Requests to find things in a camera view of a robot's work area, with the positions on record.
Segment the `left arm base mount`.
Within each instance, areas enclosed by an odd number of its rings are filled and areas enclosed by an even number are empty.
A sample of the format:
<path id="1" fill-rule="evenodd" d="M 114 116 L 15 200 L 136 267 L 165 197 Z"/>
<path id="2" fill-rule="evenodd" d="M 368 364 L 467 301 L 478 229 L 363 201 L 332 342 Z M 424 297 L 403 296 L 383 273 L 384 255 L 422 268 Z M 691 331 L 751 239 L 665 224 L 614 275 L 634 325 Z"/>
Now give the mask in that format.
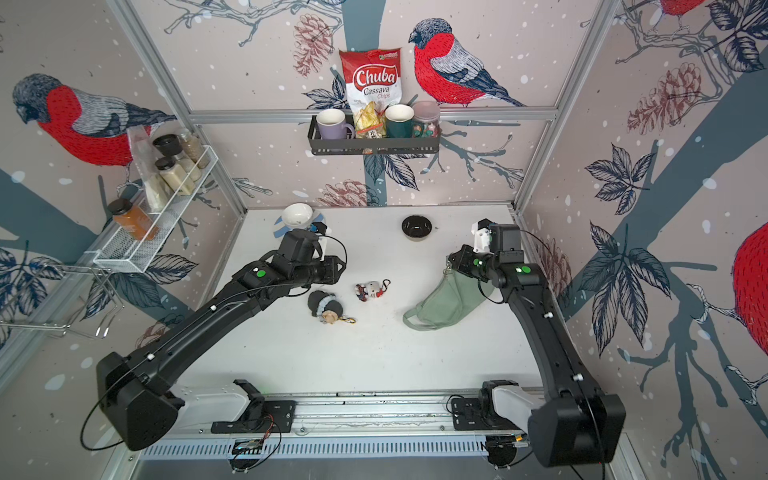
<path id="1" fill-rule="evenodd" d="M 294 400 L 267 400 L 250 382 L 233 381 L 247 395 L 245 410 L 232 421 L 217 421 L 211 425 L 212 434 L 290 433 L 298 403 Z"/>

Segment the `dark plush doll keychain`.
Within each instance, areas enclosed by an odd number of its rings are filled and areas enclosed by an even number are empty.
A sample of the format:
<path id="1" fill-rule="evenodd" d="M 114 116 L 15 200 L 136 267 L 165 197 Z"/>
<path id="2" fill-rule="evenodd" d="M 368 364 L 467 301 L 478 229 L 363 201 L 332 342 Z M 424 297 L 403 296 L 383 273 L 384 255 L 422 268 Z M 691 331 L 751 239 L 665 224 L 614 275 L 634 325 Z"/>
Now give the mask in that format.
<path id="1" fill-rule="evenodd" d="M 337 296 L 323 290 L 312 291 L 308 296 L 307 306 L 311 315 L 323 324 L 355 324 L 356 319 L 347 316 Z"/>

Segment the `green corduroy bag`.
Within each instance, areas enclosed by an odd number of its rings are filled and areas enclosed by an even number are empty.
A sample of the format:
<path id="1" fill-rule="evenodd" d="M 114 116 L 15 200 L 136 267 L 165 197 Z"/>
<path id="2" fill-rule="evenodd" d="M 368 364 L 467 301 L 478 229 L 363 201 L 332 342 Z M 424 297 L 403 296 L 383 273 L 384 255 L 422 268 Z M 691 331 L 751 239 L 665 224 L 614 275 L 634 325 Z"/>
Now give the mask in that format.
<path id="1" fill-rule="evenodd" d="M 494 290 L 490 282 L 446 269 L 435 290 L 406 311 L 402 321 L 416 331 L 436 331 L 454 326 L 486 301 Z"/>

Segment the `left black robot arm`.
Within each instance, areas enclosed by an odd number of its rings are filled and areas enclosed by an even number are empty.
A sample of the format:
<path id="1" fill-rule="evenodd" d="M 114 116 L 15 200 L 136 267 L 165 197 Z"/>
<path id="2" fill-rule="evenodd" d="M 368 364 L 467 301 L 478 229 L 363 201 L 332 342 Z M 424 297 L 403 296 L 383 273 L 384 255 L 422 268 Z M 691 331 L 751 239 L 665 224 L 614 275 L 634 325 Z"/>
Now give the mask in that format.
<path id="1" fill-rule="evenodd" d="M 101 411 L 121 444 L 140 451 L 174 426 L 184 401 L 171 392 L 181 375 L 233 329 L 288 298 L 295 288 L 334 285 L 346 255 L 330 255 L 321 232 L 292 230 L 279 247 L 239 269 L 207 303 L 155 341 L 126 356 L 111 352 L 96 365 Z"/>

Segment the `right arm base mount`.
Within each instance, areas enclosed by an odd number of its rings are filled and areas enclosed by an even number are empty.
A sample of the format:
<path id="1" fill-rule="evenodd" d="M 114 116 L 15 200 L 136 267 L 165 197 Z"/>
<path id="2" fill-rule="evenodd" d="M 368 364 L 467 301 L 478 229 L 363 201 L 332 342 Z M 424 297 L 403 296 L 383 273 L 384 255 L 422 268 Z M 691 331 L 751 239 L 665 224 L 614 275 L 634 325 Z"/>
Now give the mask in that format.
<path id="1" fill-rule="evenodd" d="M 476 397 L 450 395 L 445 408 L 457 431 L 527 432 L 532 412 L 540 405 L 540 398 L 526 392 L 517 382 L 490 380 L 482 384 Z"/>

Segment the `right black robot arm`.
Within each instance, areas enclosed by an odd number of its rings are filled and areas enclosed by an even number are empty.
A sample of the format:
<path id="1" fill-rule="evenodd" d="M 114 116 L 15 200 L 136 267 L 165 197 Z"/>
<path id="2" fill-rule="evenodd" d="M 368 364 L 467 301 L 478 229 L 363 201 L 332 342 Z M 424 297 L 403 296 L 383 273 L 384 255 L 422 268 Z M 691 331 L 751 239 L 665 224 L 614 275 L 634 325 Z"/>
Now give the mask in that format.
<path id="1" fill-rule="evenodd" d="M 482 219 L 472 233 L 474 243 L 450 254 L 449 265 L 500 291 L 522 326 L 543 387 L 537 398 L 512 381 L 484 382 L 484 420 L 520 428 L 544 467 L 607 466 L 626 419 L 622 401 L 605 393 L 580 359 L 543 270 L 525 260 L 520 228 Z"/>

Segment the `red white bear charm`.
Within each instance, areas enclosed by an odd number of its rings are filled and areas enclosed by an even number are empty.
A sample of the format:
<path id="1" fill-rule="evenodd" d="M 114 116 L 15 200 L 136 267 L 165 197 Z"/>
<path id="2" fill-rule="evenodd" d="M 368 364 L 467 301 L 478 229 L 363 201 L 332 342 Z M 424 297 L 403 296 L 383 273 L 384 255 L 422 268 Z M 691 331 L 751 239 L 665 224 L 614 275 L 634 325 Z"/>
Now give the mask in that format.
<path id="1" fill-rule="evenodd" d="M 355 285 L 355 295 L 361 302 L 378 299 L 387 292 L 390 284 L 389 279 L 359 283 Z"/>

